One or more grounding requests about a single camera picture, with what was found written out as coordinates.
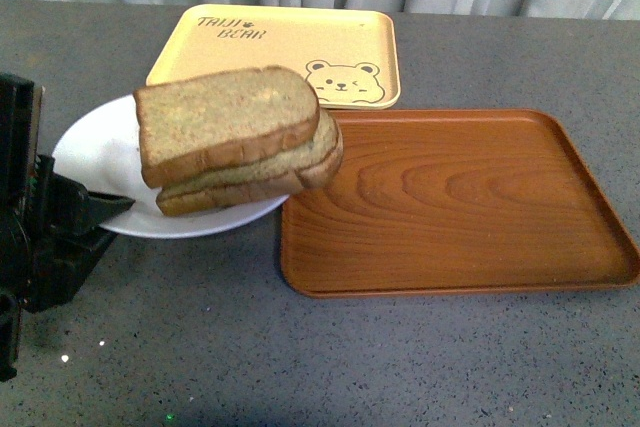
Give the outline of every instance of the tray rim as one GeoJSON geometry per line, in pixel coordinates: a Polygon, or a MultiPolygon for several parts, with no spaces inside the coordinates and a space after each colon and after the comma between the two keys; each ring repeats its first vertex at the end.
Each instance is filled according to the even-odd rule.
{"type": "Polygon", "coordinates": [[[465,115],[476,116],[478,119],[482,119],[483,115],[500,113],[507,117],[522,117],[526,115],[528,117],[537,117],[541,119],[547,127],[556,129],[561,134],[562,148],[565,151],[565,155],[572,155],[575,157],[580,168],[583,170],[586,180],[594,187],[594,191],[599,199],[603,202],[609,215],[609,222],[614,221],[615,227],[620,230],[626,241],[626,248],[630,250],[634,257],[634,263],[637,264],[635,275],[630,276],[621,282],[597,282],[597,283],[575,283],[575,284],[510,284],[501,286],[473,286],[473,287],[434,287],[434,288],[410,288],[410,289],[370,289],[370,290],[310,290],[302,288],[292,281],[290,268],[285,260],[286,254],[286,237],[292,235],[291,229],[286,229],[289,216],[291,216],[291,204],[295,202],[295,198],[289,198],[282,205],[281,215],[281,239],[280,239],[280,268],[284,279],[289,287],[294,291],[305,295],[307,297],[316,299],[331,299],[331,298],[354,298],[354,297],[392,297],[392,296],[436,296],[436,295],[464,295],[464,294],[501,294],[501,293],[535,293],[535,292],[576,292],[576,291],[601,291],[601,290],[613,290],[629,288],[636,285],[640,281],[640,249],[635,239],[625,226],[621,217],[615,210],[613,204],[600,187],[595,175],[589,168],[589,165],[585,162],[584,158],[580,155],[577,146],[569,136],[567,129],[562,125],[557,117],[540,109],[532,107],[498,107],[498,108],[465,108],[465,109],[450,109],[450,108],[396,108],[385,110],[383,112],[372,112],[367,110],[341,110],[335,112],[339,123],[357,123],[358,117],[371,115],[371,119],[367,119],[366,123],[384,123],[396,120],[395,118],[402,118],[406,116],[410,122],[425,121],[420,119],[420,116],[443,116],[441,120],[455,120],[458,117],[465,115]]]}
{"type": "Polygon", "coordinates": [[[162,65],[162,61],[164,59],[164,57],[169,56],[169,52],[172,51],[172,49],[175,48],[175,45],[178,43],[178,37],[176,35],[176,33],[180,30],[180,23],[186,19],[188,16],[193,15],[195,12],[199,11],[199,10],[204,10],[204,9],[208,9],[208,8],[216,8],[216,9],[221,9],[221,10],[238,10],[238,9],[242,9],[242,10],[246,10],[247,11],[247,15],[250,15],[252,11],[258,11],[258,12],[262,12],[262,13],[267,13],[267,12],[273,12],[273,15],[277,16],[280,13],[291,13],[294,11],[300,11],[301,14],[315,14],[315,15],[322,15],[322,16],[332,16],[332,17],[341,17],[341,16],[347,16],[347,17],[353,17],[358,18],[358,17],[363,17],[363,16],[372,16],[372,17],[378,17],[379,19],[381,19],[385,24],[386,24],[386,28],[389,31],[389,36],[391,39],[391,42],[389,42],[389,50],[390,50],[390,56],[389,59],[392,61],[390,63],[393,64],[393,70],[392,72],[390,72],[390,76],[393,78],[393,82],[395,84],[395,93],[392,97],[390,97],[388,100],[384,101],[384,102],[376,102],[375,104],[372,105],[367,105],[365,107],[350,107],[350,104],[339,104],[339,103],[335,103],[335,102],[323,102],[323,106],[329,109],[348,109],[348,110],[385,110],[388,109],[389,107],[395,105],[398,102],[398,99],[400,98],[400,94],[402,93],[402,84],[400,82],[400,66],[399,66],[399,62],[398,62],[398,45],[397,45],[397,41],[396,41],[396,33],[395,33],[395,25],[393,22],[393,19],[391,18],[390,15],[384,13],[384,12],[379,12],[376,10],[348,10],[348,9],[323,9],[323,8],[317,8],[317,7],[287,7],[287,6],[271,6],[271,5],[235,5],[235,4],[215,4],[215,3],[204,3],[204,4],[198,4],[198,5],[194,5],[191,6],[189,8],[187,8],[181,15],[180,18],[178,19],[178,21],[176,22],[175,26],[173,27],[173,29],[171,30],[171,33],[169,34],[169,37],[167,38],[167,41],[165,42],[164,46],[162,47],[162,49],[160,50],[160,53],[158,54],[158,56],[156,57],[156,60],[154,61],[151,69],[149,70],[149,73],[147,74],[147,76],[145,77],[145,85],[149,86],[149,85],[159,85],[159,84],[163,84],[163,83],[168,83],[170,81],[167,80],[163,80],[160,82],[157,82],[155,80],[155,77],[158,76],[157,70],[158,70],[158,66],[162,65]]]}

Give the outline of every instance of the brown tray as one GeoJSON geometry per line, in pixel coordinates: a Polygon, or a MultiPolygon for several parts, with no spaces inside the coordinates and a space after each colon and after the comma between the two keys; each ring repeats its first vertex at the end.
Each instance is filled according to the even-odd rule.
{"type": "Polygon", "coordinates": [[[563,128],[531,110],[334,112],[345,157],[285,202],[282,271],[313,297],[632,284],[640,254],[563,128]]]}
{"type": "Polygon", "coordinates": [[[203,4],[180,18],[147,85],[279,64],[323,107],[385,109],[400,95],[392,19],[365,10],[203,4]]]}

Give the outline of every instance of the table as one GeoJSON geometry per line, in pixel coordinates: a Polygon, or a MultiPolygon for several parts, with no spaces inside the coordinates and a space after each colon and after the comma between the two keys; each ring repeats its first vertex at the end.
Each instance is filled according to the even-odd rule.
{"type": "MultiPolygon", "coordinates": [[[[143,85],[186,8],[0,1],[0,70],[47,88],[40,152],[143,85]]],[[[640,23],[392,17],[396,108],[550,113],[640,240],[640,23]]],[[[637,287],[313,300],[279,221],[118,236],[73,302],[24,317],[0,425],[640,423],[637,287]]]]}

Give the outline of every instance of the bread crust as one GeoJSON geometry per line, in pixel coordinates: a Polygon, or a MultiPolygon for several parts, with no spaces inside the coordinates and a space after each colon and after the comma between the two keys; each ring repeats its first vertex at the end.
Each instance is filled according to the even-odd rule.
{"type": "Polygon", "coordinates": [[[336,143],[315,165],[288,171],[274,178],[210,187],[174,197],[163,196],[161,192],[156,203],[164,215],[177,216],[215,207],[257,202],[281,195],[294,195],[304,189],[323,187],[339,170],[343,157],[342,132],[336,121],[332,121],[338,134],[336,143]]]}
{"type": "MultiPolygon", "coordinates": [[[[269,66],[264,69],[247,69],[256,72],[268,70],[290,70],[279,66],[269,66]]],[[[194,79],[187,79],[178,82],[189,82],[194,79]]],[[[145,89],[154,89],[161,87],[162,84],[145,87],[145,89]]],[[[205,149],[189,152],[187,154],[165,160],[156,165],[149,162],[149,146],[145,141],[144,127],[141,127],[139,133],[140,159],[142,164],[142,178],[150,188],[163,187],[166,185],[182,182],[194,175],[197,175],[208,169],[223,169],[239,165],[250,164],[258,160],[276,155],[282,150],[297,147],[313,137],[320,119],[320,103],[315,90],[308,85],[309,91],[315,98],[316,107],[313,115],[304,121],[285,126],[281,129],[269,132],[267,134],[236,139],[223,144],[213,145],[205,149]]],[[[136,101],[136,116],[138,124],[143,125],[141,121],[141,102],[138,91],[133,93],[136,101]]]]}

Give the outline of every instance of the whole wheat bread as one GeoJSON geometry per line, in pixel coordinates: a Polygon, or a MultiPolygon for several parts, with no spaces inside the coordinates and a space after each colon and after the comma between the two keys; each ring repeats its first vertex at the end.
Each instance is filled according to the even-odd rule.
{"type": "Polygon", "coordinates": [[[164,188],[156,200],[168,216],[255,202],[324,186],[342,162],[342,134],[324,109],[313,138],[251,165],[212,170],[164,188]]]}
{"type": "Polygon", "coordinates": [[[142,177],[151,188],[299,146],[320,112],[313,88],[279,66],[142,87],[133,96],[142,177]]]}

